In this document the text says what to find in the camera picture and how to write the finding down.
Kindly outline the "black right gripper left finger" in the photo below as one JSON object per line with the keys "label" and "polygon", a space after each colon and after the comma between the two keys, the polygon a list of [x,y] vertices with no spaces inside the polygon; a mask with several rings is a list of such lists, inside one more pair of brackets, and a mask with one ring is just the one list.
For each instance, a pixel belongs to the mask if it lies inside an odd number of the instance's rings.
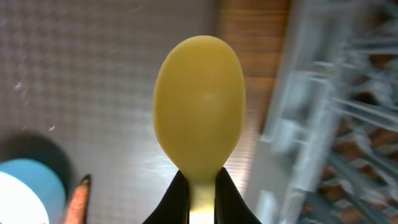
{"label": "black right gripper left finger", "polygon": [[178,171],[162,200],[143,224],[189,223],[189,187],[183,174]]}

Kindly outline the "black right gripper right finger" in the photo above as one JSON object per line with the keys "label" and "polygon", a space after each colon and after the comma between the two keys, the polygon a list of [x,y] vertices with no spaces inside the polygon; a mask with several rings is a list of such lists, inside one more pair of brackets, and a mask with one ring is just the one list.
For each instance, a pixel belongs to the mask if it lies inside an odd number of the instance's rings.
{"label": "black right gripper right finger", "polygon": [[215,223],[261,224],[245,204],[226,168],[216,177]]}

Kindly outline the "orange carrot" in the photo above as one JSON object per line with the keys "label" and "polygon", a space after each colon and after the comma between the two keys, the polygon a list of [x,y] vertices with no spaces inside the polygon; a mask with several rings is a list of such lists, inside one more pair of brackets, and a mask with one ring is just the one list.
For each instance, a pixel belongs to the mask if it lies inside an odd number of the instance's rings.
{"label": "orange carrot", "polygon": [[73,193],[64,224],[86,224],[91,192],[91,175],[87,174],[80,181]]}

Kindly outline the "yellow plastic spoon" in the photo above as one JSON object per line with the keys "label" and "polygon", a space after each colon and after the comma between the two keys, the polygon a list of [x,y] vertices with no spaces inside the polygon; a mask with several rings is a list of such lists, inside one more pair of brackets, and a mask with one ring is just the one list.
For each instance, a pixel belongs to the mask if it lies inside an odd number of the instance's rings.
{"label": "yellow plastic spoon", "polygon": [[216,176],[244,124],[241,64],[223,40],[199,35],[166,56],[154,88],[157,140],[187,179],[190,223],[213,223]]}

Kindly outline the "light blue rice bowl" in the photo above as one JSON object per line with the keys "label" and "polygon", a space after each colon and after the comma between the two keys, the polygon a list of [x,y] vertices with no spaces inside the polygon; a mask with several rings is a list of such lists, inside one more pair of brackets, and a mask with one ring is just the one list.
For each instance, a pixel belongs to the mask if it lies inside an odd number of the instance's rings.
{"label": "light blue rice bowl", "polygon": [[57,223],[66,204],[58,175],[32,159],[1,163],[1,223]]}

